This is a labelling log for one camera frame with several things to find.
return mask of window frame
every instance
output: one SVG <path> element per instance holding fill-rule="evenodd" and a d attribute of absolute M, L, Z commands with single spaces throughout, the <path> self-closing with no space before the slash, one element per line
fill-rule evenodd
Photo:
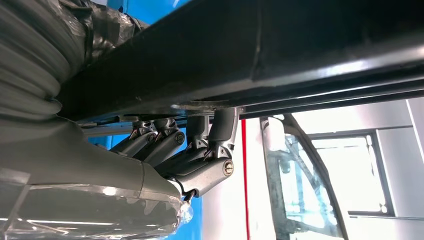
<path fill-rule="evenodd" d="M 265 143 L 264 143 L 264 132 L 263 132 L 263 121 L 267 120 L 267 118 L 276 118 L 274 116 L 267 116 L 267 117 L 260 117 L 260 128 L 261 128 L 261 142 L 263 149 L 263 157 L 265 161 L 265 169 L 267 174 L 267 186 L 269 190 L 269 197 L 271 201 L 271 212 L 272 212 L 272 218 L 274 222 L 274 228 L 275 233 L 277 234 L 277 239 L 279 239 L 278 234 L 283 233 L 283 230 L 280 230 L 279 224 L 287 224 L 287 222 L 297 222 L 300 225 L 306 225 L 309 228 L 313 228 L 312 226 L 309 226 L 303 222 L 298 222 L 296 220 L 291 220 L 287 218 L 286 208 L 285 208 L 285 202 L 284 202 L 284 196 L 283 196 L 283 189 L 281 188 L 281 177 L 275 178 L 274 180 L 270 181 L 270 175 L 273 175 L 272 173 L 278 173 L 278 176 L 280 176 L 280 166 L 274 166 L 274 168 L 270 167 L 269 162 L 266 157 L 266 150 L 265 150 Z M 284 133 L 291 134 L 293 136 L 297 137 L 297 140 L 299 144 L 302 145 L 305 153 L 307 154 L 309 160 L 312 162 L 313 166 L 315 167 L 316 174 L 319 175 L 321 178 L 322 183 L 325 186 L 326 192 L 328 194 L 328 198 L 330 200 L 330 204 L 333 207 L 334 217 L 337 219 L 337 225 L 339 226 L 339 230 L 341 233 L 340 238 L 343 238 L 344 240 L 349 240 L 347 228 L 346 228 L 346 217 L 342 210 L 340 209 L 339 202 L 337 201 L 333 186 L 330 182 L 330 176 L 328 173 L 328 170 L 326 166 L 324 165 L 320 155 L 318 154 L 316 148 L 312 144 L 311 139 L 309 136 L 302 130 L 302 128 L 297 123 L 296 119 L 291 114 L 284 114 L 284 119 L 279 119 L 281 121 L 284 127 Z M 276 188 L 278 191 L 275 191 L 278 193 L 278 196 L 274 196 L 275 192 L 272 192 L 271 189 Z"/>
<path fill-rule="evenodd" d="M 392 195 L 389 188 L 389 182 L 386 175 L 386 168 L 383 161 L 383 156 L 380 148 L 380 142 L 377 135 L 377 129 L 363 129 L 363 130 L 348 130 L 327 133 L 314 133 L 308 134 L 311 142 L 314 140 L 325 139 L 346 139 L 346 138 L 366 138 L 371 137 L 372 147 L 375 154 L 375 163 L 377 166 L 378 175 L 380 178 L 381 188 L 385 200 L 385 207 L 387 212 L 382 211 L 350 211 L 347 212 L 351 217 L 354 216 L 372 216 L 372 217 L 395 217 L 395 209 L 393 206 Z"/>

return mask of glass panel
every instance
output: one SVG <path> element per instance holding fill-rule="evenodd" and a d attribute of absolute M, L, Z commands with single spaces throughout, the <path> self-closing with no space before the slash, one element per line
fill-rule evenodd
<path fill-rule="evenodd" d="M 387 212 L 370 136 L 317 139 L 312 143 L 344 207 L 349 211 Z"/>
<path fill-rule="evenodd" d="M 342 238 L 326 186 L 314 171 L 314 164 L 298 138 L 285 134 L 283 150 L 271 150 L 269 139 L 272 138 L 265 139 L 265 161 L 277 238 Z"/>

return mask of plastic wrap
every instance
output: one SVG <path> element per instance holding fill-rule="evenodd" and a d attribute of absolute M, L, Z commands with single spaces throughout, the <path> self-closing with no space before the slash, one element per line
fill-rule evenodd
<path fill-rule="evenodd" d="M 89 0 L 6 1 L 17 12 L 27 14 L 25 20 L 30 27 L 65 56 L 72 68 L 66 78 L 148 27 L 127 14 Z"/>
<path fill-rule="evenodd" d="M 0 227 L 8 240 L 162 239 L 192 216 L 187 202 L 165 194 L 87 184 L 26 185 L 28 174 L 17 181 L 16 171 L 8 178 L 5 171 L 0 169 Z"/>

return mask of bolt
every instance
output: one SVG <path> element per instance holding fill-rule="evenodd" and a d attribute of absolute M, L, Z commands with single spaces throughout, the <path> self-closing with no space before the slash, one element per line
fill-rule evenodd
<path fill-rule="evenodd" d="M 155 139 L 155 134 L 154 134 L 154 133 L 149 134 L 149 135 L 147 136 L 147 142 L 153 141 L 153 139 Z"/>
<path fill-rule="evenodd" d="M 184 133 L 179 132 L 176 134 L 175 141 L 178 145 L 183 144 L 185 140 L 186 140 L 186 137 L 184 136 Z"/>
<path fill-rule="evenodd" d="M 225 175 L 229 176 L 233 173 L 234 166 L 232 161 L 228 161 L 224 165 L 224 173 Z"/>

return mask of window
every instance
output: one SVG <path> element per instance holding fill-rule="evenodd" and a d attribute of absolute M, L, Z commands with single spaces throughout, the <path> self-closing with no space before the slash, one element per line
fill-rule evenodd
<path fill-rule="evenodd" d="M 281 126 L 272 126 L 275 119 L 262 119 L 261 125 L 277 239 L 342 239 L 334 205 L 316 166 L 304 150 L 300 133 L 289 126 L 282 130 L 281 122 Z"/>
<path fill-rule="evenodd" d="M 309 136 L 350 215 L 394 214 L 375 131 Z"/>

